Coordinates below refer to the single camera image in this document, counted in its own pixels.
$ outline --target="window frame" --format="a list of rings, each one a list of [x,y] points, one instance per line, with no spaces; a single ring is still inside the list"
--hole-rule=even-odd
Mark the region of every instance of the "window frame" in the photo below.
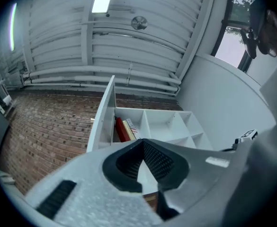
[[[233,9],[233,2],[232,2],[232,0],[227,0],[227,6],[226,6],[226,9],[225,9],[224,18],[221,21],[222,26],[221,26],[221,29],[219,31],[218,38],[216,40],[214,48],[213,48],[213,50],[211,52],[212,56],[216,56],[217,51],[218,51],[218,49],[219,49],[219,47],[221,45],[221,42],[223,40],[223,36],[224,36],[225,30],[226,30],[226,28],[228,26],[229,27],[234,27],[234,28],[240,28],[240,29],[242,29],[242,28],[248,29],[250,27],[250,25],[248,23],[241,22],[241,21],[229,20],[229,17],[231,15],[232,9]],[[243,56],[242,56],[241,62],[239,63],[237,68],[239,70],[247,73],[251,62],[252,62],[252,58],[245,51]]]

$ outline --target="red book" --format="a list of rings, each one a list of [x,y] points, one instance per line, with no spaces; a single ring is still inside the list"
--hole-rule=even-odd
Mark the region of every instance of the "red book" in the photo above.
[[[121,118],[116,119],[115,128],[121,142],[130,141],[130,137]]]

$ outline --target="book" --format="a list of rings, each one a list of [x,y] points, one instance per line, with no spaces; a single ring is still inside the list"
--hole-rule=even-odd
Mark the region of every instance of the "book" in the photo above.
[[[133,135],[135,136],[135,138],[136,138],[136,139],[141,139],[142,137],[141,137],[139,131],[138,131],[138,130],[135,128],[135,126],[133,125],[131,119],[127,119],[126,121],[128,122],[128,124],[129,124],[129,126],[130,126],[130,129],[131,129]]]
[[[128,122],[127,122],[127,120],[123,120],[123,124],[124,124],[124,126],[125,126],[125,130],[127,131],[128,135],[129,135],[129,137],[130,137],[130,140],[135,140],[136,138],[135,138],[135,136],[133,135],[133,132],[132,132],[132,130],[131,130],[131,128],[130,128]]]
[[[125,126],[121,118],[116,119],[115,128],[121,142],[130,141],[130,137],[127,133],[127,130],[125,129]]]

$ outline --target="white label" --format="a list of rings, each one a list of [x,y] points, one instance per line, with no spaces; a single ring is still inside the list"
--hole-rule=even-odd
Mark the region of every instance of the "white label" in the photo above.
[[[208,157],[206,159],[206,162],[210,163],[212,165],[221,166],[221,167],[224,167],[224,168],[227,168],[229,166],[229,163],[230,163],[229,160],[215,158],[215,157]]]

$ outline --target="white pipe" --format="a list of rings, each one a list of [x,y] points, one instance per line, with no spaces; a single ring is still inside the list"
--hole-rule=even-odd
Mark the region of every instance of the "white pipe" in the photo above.
[[[99,88],[107,87],[106,85],[85,84],[85,83],[34,83],[34,84],[27,84],[26,86],[73,86],[73,87],[99,87]],[[142,88],[115,86],[115,89],[140,91],[140,92],[148,92],[148,93],[158,93],[158,94],[164,94],[164,95],[169,95],[169,96],[175,96],[175,93],[167,93],[167,92],[142,89]]]
[[[159,81],[171,82],[177,85],[181,84],[181,81],[173,74],[170,73],[172,78],[167,78],[159,75],[155,75],[152,73],[147,73],[143,71],[137,70],[130,70],[123,69],[123,68],[112,68],[112,67],[105,67],[105,66],[72,66],[72,67],[58,67],[52,69],[45,69],[36,72],[31,72],[28,74],[24,74],[23,78],[29,78],[34,76],[41,76],[41,75],[48,75],[54,73],[64,73],[64,72],[86,72],[86,71],[93,71],[93,72],[107,72],[107,73],[118,73],[118,74],[125,74],[130,76],[138,76],[143,78],[155,79]]]
[[[42,82],[55,82],[55,81],[98,81],[98,82],[109,82],[111,77],[99,77],[99,76],[74,76],[74,77],[50,77],[50,78],[40,78],[40,79],[32,79],[25,81],[25,85],[29,85],[32,83],[42,83]],[[171,87],[166,85],[161,85],[153,82],[145,82],[131,79],[122,79],[115,78],[116,83],[143,86],[143,87],[154,87],[162,90],[176,92],[178,90],[177,87]]]

